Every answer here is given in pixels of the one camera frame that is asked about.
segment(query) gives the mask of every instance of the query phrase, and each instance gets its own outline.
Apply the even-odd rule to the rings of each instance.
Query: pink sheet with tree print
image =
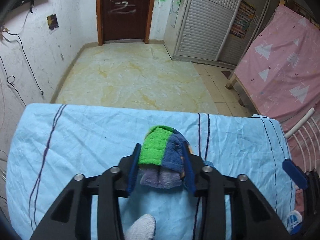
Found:
[[[280,121],[285,132],[311,107],[315,108],[314,118],[320,124],[320,31],[301,15],[279,5],[235,74],[260,113]],[[292,160],[303,169],[295,140],[289,140],[289,146]],[[312,168],[319,167],[319,154]]]

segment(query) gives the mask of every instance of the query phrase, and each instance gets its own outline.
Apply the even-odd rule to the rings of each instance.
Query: marble tile floor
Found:
[[[172,61],[160,44],[105,44],[82,52],[56,103],[244,116],[218,72]]]

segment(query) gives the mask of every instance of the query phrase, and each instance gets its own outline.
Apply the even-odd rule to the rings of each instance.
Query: brown door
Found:
[[[149,1],[102,0],[104,40],[144,40]]]

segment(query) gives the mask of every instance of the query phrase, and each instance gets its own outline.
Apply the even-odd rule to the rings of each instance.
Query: silver bolt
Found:
[[[202,170],[203,170],[204,172],[211,172],[211,171],[213,171],[213,168],[210,167],[210,166],[203,166],[203,167],[202,167]]]
[[[238,176],[238,178],[239,178],[240,181],[247,181],[248,180],[248,176],[245,175],[245,174],[240,174]]]
[[[118,173],[120,171],[120,168],[118,166],[113,166],[110,168],[111,173]]]
[[[83,176],[83,174],[77,174],[77,175],[75,175],[74,177],[73,177],[76,181],[81,181],[83,178],[84,178],[84,176]]]

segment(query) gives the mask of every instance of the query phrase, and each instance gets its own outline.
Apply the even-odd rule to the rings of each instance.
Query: wooden door frame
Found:
[[[148,17],[146,24],[146,34],[144,37],[144,43],[149,43],[149,35],[151,29],[151,20],[152,12],[155,0],[150,0],[148,8]],[[102,0],[96,0],[96,9],[97,9],[97,30],[98,30],[98,44],[99,46],[103,45],[103,29],[102,29]]]

